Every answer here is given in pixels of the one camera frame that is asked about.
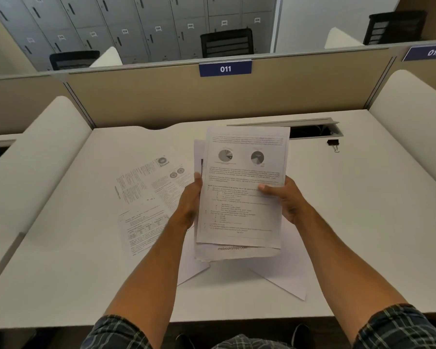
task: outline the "blue number plate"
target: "blue number plate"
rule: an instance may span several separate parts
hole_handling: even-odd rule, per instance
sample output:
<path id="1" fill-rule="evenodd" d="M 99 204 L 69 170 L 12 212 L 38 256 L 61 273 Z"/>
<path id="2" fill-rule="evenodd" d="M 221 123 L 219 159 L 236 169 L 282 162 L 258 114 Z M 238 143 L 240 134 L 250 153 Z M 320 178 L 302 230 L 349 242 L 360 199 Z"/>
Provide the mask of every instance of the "blue number plate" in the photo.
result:
<path id="1" fill-rule="evenodd" d="M 436 58 L 436 45 L 413 46 L 402 61 L 432 60 Z"/>
<path id="2" fill-rule="evenodd" d="M 252 60 L 198 64 L 201 77 L 252 73 Z"/>

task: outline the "office chair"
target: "office chair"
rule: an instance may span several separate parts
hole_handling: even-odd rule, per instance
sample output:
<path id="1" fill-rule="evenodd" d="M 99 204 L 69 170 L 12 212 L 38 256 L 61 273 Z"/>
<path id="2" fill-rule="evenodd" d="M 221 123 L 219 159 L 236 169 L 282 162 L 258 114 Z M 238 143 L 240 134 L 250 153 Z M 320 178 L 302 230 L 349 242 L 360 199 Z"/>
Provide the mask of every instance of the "office chair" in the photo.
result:
<path id="1" fill-rule="evenodd" d="M 55 71 L 89 67 L 100 57 L 98 50 L 59 52 L 50 55 L 50 63 Z"/>
<path id="2" fill-rule="evenodd" d="M 234 29 L 202 34 L 203 58 L 253 54 L 252 29 Z"/>
<path id="3" fill-rule="evenodd" d="M 364 44 L 419 41 L 426 21 L 425 11 L 400 11 L 370 15 Z"/>

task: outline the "forearm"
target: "forearm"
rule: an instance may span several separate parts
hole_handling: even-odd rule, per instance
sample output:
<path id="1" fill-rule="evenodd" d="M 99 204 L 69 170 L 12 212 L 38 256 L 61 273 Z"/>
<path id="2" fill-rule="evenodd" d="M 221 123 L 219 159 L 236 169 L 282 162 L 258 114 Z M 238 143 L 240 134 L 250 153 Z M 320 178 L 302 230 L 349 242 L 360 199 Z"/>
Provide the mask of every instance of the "forearm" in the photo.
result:
<path id="1" fill-rule="evenodd" d="M 310 205 L 294 220 L 307 248 L 323 295 L 353 343 L 369 318 L 406 300 L 333 232 Z"/>
<path id="2" fill-rule="evenodd" d="M 186 231 L 187 226 L 173 215 L 105 312 L 137 325 L 155 349 L 161 346 L 173 311 Z"/>

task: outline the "hand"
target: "hand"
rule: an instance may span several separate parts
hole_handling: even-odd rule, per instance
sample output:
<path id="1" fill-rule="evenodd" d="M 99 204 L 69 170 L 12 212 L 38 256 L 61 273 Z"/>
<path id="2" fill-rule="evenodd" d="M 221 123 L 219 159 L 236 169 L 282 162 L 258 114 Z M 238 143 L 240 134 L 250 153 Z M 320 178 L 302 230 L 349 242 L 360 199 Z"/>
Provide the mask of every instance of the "hand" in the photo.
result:
<path id="1" fill-rule="evenodd" d="M 179 199 L 178 208 L 173 213 L 171 219 L 183 223 L 189 229 L 194 222 L 198 212 L 199 195 L 202 189 L 202 176 L 194 173 L 194 182 L 187 185 Z"/>
<path id="2" fill-rule="evenodd" d="M 263 194 L 269 196 L 277 196 L 281 199 L 283 204 L 283 216 L 292 224 L 295 223 L 295 218 L 310 205 L 302 196 L 299 188 L 293 179 L 286 176 L 286 181 L 283 187 L 270 187 L 268 185 L 260 184 L 258 189 Z"/>

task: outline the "binder clip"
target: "binder clip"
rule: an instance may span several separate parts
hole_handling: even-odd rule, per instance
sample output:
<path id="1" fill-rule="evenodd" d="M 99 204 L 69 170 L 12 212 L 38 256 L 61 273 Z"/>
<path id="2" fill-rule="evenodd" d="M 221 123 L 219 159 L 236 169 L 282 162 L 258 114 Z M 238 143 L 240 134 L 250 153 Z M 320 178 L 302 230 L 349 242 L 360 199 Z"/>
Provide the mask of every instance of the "binder clip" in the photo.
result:
<path id="1" fill-rule="evenodd" d="M 339 153 L 339 140 L 328 140 L 326 143 L 328 143 L 328 146 L 331 146 L 334 148 L 335 153 Z"/>

